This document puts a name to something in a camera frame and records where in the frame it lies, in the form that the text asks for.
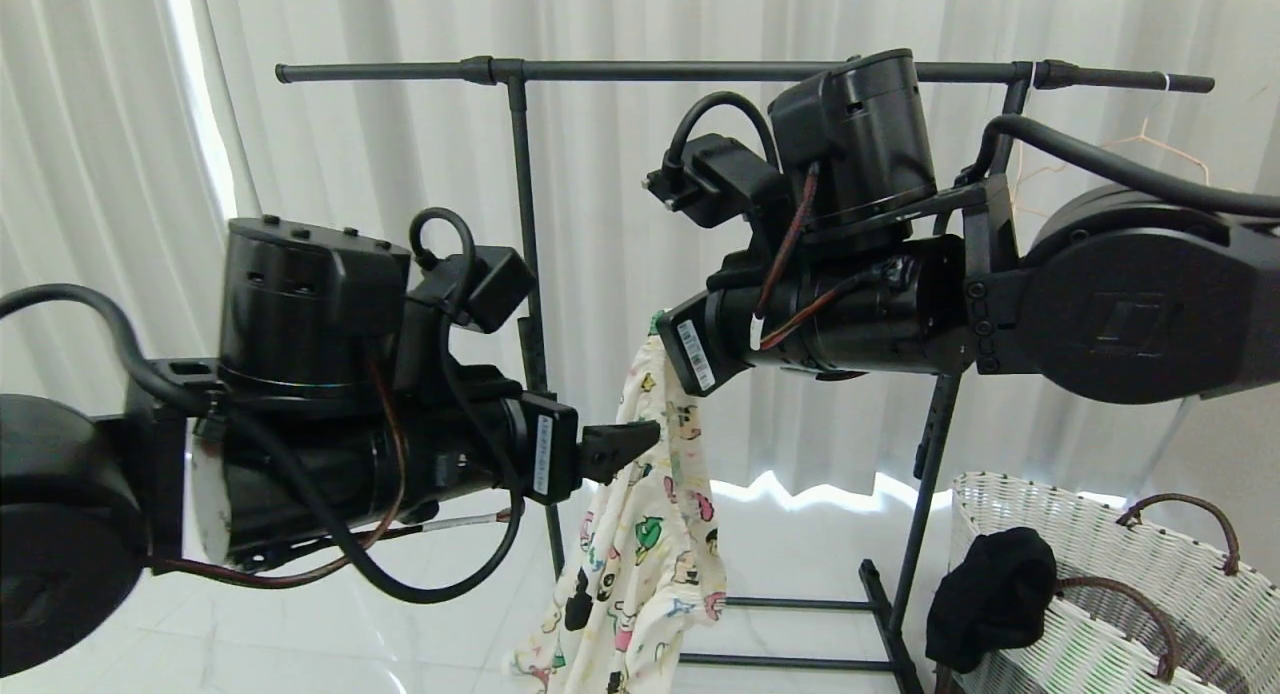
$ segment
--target clothing rack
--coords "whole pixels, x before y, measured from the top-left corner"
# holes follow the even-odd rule
[[[401,64],[279,64],[275,76],[283,83],[335,82],[335,79],[461,79],[475,85],[506,85],[515,143],[521,241],[525,261],[536,275],[538,236],[529,143],[527,85],[530,82],[799,82],[841,64],[844,61],[530,61],[475,56],[462,61],[402,61]],[[1210,92],[1213,87],[1213,79],[1207,76],[1165,74],[1160,70],[1087,69],[1060,60],[1007,61],[1007,64],[916,61],[915,72],[916,78],[925,83],[1006,85],[1004,114],[1021,114],[1028,92],[1033,87],[1056,90],[1071,85],[1092,85],[1092,87],[1198,93]],[[1006,170],[1011,151],[1012,140],[1001,137],[991,168],[992,174]],[[937,216],[936,233],[946,230],[946,215]],[[527,387],[532,392],[545,392],[547,356],[539,288],[535,287],[529,296],[529,315],[517,324]],[[929,503],[937,487],[942,452],[959,391],[959,376],[937,376],[924,434],[916,449],[914,475],[920,483],[919,494],[892,602],[886,595],[879,571],[870,560],[864,560],[859,567],[867,601],[755,597],[726,599],[726,604],[731,607],[870,613],[876,617],[876,625],[884,643],[886,658],[861,661],[685,653],[680,661],[691,665],[884,672],[896,679],[902,694],[923,694],[915,665],[902,642],[902,620],[920,558]],[[559,510],[552,504],[545,507],[545,513],[552,567],[558,577],[564,567]]]

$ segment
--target basket handle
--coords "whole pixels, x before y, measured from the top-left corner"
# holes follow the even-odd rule
[[[1179,666],[1181,666],[1183,662],[1183,652],[1178,644],[1178,638],[1174,636],[1174,627],[1169,624],[1169,618],[1164,615],[1164,612],[1156,608],[1156,604],[1151,603],[1151,599],[1144,597],[1142,592],[1138,592],[1133,586],[1114,579],[1103,579],[1101,576],[1073,576],[1070,579],[1057,580],[1059,593],[1073,586],[1098,586],[1119,592],[1142,607],[1143,611],[1146,611],[1148,616],[1156,621],[1156,626],[1160,627],[1160,634],[1165,639],[1165,653],[1160,656],[1160,665],[1156,667],[1156,674],[1152,676],[1165,684],[1174,681],[1174,672]]]
[[[1120,515],[1116,524],[1123,526],[1142,524],[1142,510],[1160,502],[1187,502],[1188,504],[1196,504],[1203,511],[1213,515],[1213,517],[1217,519],[1217,522],[1222,526],[1222,534],[1226,535],[1226,562],[1222,565],[1222,571],[1225,571],[1228,576],[1235,576],[1240,572],[1240,540],[1235,537],[1235,528],[1231,526],[1231,522],[1226,519],[1225,512],[1222,512],[1216,503],[1206,502],[1204,499],[1190,497],[1188,494],[1156,494],[1134,503],[1134,506],[1129,507],[1129,511]]]

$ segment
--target white woven basket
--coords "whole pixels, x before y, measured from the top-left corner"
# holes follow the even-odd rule
[[[957,675],[965,690],[1280,694],[1276,586],[1243,563],[1238,574],[1228,575],[1229,556],[1213,547],[1143,524],[1137,515],[1128,525],[1117,524],[1119,515],[1056,487],[1001,474],[965,474],[955,480],[951,565],[964,561],[979,534],[1015,526],[1037,530],[1053,548],[1060,577],[1112,579],[1165,612],[1175,624],[1184,657],[1172,680],[1153,677],[1164,645],[1156,644],[1161,639],[1149,617],[1138,608],[1120,611],[1124,607],[1116,607],[1114,597],[1093,592],[1055,598],[1043,638],[1025,649],[996,652],[975,671]],[[1230,524],[1225,517],[1220,521],[1234,542]]]

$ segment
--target barcode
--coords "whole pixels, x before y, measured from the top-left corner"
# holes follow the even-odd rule
[[[716,375],[710,362],[707,361],[707,352],[703,351],[703,342],[698,338],[694,321],[686,319],[676,327],[676,330],[680,334],[680,342],[685,346],[685,353],[689,355],[689,362],[694,365],[694,376],[698,378],[699,387],[704,392],[710,389],[716,385]]]
[[[547,415],[538,415],[538,442],[534,448],[534,492],[547,494],[552,474],[552,426]]]

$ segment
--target curtain fold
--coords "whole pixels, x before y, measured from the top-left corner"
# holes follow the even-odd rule
[[[403,239],[424,206],[449,206],[480,242],[520,246],[504,87],[457,82],[280,85],[276,61],[527,59],[840,60],[913,47],[923,61],[1056,58],[1088,67],[1217,76],[1210,96],[1070,88],[1034,92],[1028,114],[1091,141],[1138,131],[1212,166],[1213,183],[1274,191],[1280,128],[1277,0],[188,0],[219,146],[210,175],[168,0],[0,0],[5,78],[0,289],[82,280],[131,314],[150,356],[216,351],[224,198]],[[671,215],[639,187],[684,111],[732,88],[762,106],[785,85],[529,85],[550,383],[585,423],[609,421],[649,316],[695,295],[746,243]],[[938,179],[972,161],[1002,90],[922,88]],[[739,111],[699,131],[755,147]],[[1179,175],[1156,147],[1125,156]],[[1055,164],[1015,152],[1011,169]],[[1043,213],[1098,184],[1074,170],[1019,188],[1023,248]],[[918,227],[923,233],[927,227]],[[452,233],[429,229],[452,251]],[[0,328],[5,391],[92,412],[119,406],[120,375],[96,324],[68,306]],[[513,327],[456,337],[462,361],[520,376]],[[932,380],[872,374],[820,385],[778,371],[739,376],[707,399],[718,479],[776,471],[792,492],[867,492],[910,480]],[[965,379],[946,471],[997,469],[1126,493],[1149,470],[1176,403],[1115,407],[1034,376]]]

